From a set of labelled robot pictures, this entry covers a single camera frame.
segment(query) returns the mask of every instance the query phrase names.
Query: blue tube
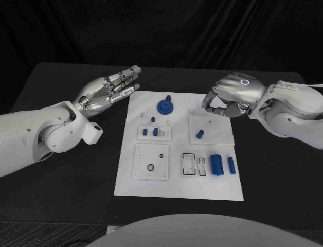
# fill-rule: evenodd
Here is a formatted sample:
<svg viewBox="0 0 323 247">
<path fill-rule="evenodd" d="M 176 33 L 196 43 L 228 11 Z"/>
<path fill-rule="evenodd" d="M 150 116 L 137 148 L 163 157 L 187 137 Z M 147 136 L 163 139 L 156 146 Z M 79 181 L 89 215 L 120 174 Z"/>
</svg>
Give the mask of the blue tube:
<svg viewBox="0 0 323 247">
<path fill-rule="evenodd" d="M 199 131 L 199 133 L 198 133 L 198 135 L 196 135 L 196 138 L 198 138 L 198 139 L 200 139 L 200 138 L 202 138 L 203 133 L 205 133 L 205 132 L 203 132 L 203 130 L 200 130 L 200 131 Z"/>
<path fill-rule="evenodd" d="M 212 174 L 224 175 L 222 158 L 219 154 L 211 156 Z"/>
<path fill-rule="evenodd" d="M 228 165 L 229 165 L 231 174 L 235 174 L 234 158 L 228 158 Z"/>
</svg>

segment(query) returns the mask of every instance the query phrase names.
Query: robotic hand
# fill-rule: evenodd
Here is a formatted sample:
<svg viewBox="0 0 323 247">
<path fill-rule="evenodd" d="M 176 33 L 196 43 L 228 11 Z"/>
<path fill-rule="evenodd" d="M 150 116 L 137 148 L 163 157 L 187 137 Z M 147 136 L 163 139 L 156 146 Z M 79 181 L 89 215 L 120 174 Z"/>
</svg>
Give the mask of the robotic hand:
<svg viewBox="0 0 323 247">
<path fill-rule="evenodd" d="M 323 150 L 323 84 L 278 81 L 265 87 L 249 75 L 229 74 L 213 85 L 202 108 L 226 117 L 248 114 L 278 137 L 293 137 Z M 219 97 L 226 108 L 211 107 Z"/>
<path fill-rule="evenodd" d="M 47 154 L 66 152 L 81 139 L 86 144 L 97 143 L 102 129 L 88 119 L 140 88 L 138 84 L 125 87 L 140 72 L 135 65 L 97 78 L 82 88 L 73 102 L 0 115 L 0 177 L 45 160 Z"/>
</svg>

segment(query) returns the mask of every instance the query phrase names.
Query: peg board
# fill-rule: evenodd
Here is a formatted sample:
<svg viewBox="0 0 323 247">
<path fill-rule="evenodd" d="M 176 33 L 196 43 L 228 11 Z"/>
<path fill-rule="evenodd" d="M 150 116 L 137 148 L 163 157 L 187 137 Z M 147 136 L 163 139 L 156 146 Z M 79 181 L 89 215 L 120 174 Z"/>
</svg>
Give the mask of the peg board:
<svg viewBox="0 0 323 247">
<path fill-rule="evenodd" d="M 166 99 L 167 95 L 172 96 L 174 110 L 169 115 L 163 115 L 159 113 L 156 106 Z M 213 115 L 200 108 L 203 97 L 205 94 L 148 91 L 135 91 L 131 94 L 114 195 L 231 201 L 244 200 L 234 152 L 231 121 L 229 118 Z M 225 107 L 218 98 L 215 98 L 211 106 Z M 172 127 L 172 141 L 138 139 L 141 135 L 140 126 L 150 126 L 150 128 Z M 205 131 L 205 139 L 198 141 L 198 139 L 193 139 L 193 136 L 198 134 L 196 129 L 200 128 Z M 135 170 L 137 166 L 133 165 L 137 144 L 169 145 L 167 180 L 133 178 L 133 168 Z M 195 154 L 196 160 L 205 158 L 206 176 L 199 176 L 199 173 L 195 176 L 183 175 L 183 153 Z M 225 174 L 221 176 L 212 175 L 211 155 L 213 154 L 219 154 L 222 157 Z M 228 157 L 234 158 L 235 174 L 229 172 Z"/>
</svg>

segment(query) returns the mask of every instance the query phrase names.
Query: white round object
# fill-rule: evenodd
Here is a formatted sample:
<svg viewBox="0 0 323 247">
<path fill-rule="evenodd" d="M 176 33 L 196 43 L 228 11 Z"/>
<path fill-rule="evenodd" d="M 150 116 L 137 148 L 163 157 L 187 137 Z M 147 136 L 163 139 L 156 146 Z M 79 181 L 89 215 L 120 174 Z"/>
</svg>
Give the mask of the white round object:
<svg viewBox="0 0 323 247">
<path fill-rule="evenodd" d="M 166 215 L 141 220 L 99 238 L 98 246 L 307 246 L 319 244 L 258 222 L 222 215 Z"/>
</svg>

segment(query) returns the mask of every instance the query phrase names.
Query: blue object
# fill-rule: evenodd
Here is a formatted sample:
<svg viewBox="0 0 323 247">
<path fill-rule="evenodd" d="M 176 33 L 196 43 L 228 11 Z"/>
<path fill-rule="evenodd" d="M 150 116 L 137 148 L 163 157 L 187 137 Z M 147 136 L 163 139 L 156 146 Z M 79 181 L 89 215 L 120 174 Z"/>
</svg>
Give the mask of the blue object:
<svg viewBox="0 0 323 247">
<path fill-rule="evenodd" d="M 157 111 L 163 114 L 163 115 L 167 115 L 173 112 L 174 110 L 174 106 L 173 106 L 173 103 L 172 103 L 172 97 L 170 95 L 167 95 L 166 99 L 161 100 L 159 103 L 157 103 Z"/>
<path fill-rule="evenodd" d="M 234 169 L 234 158 L 228 158 L 228 165 L 229 165 L 231 174 L 235 174 L 235 169 Z"/>
<path fill-rule="evenodd" d="M 203 130 L 200 130 L 200 131 L 199 131 L 199 134 L 196 135 L 196 138 L 198 138 L 198 139 L 200 139 L 200 138 L 202 138 L 203 133 L 205 133 L 205 132 L 203 132 Z"/>
<path fill-rule="evenodd" d="M 219 154 L 211 156 L 211 165 L 212 165 L 212 174 L 215 176 L 224 175 L 222 159 Z"/>
</svg>

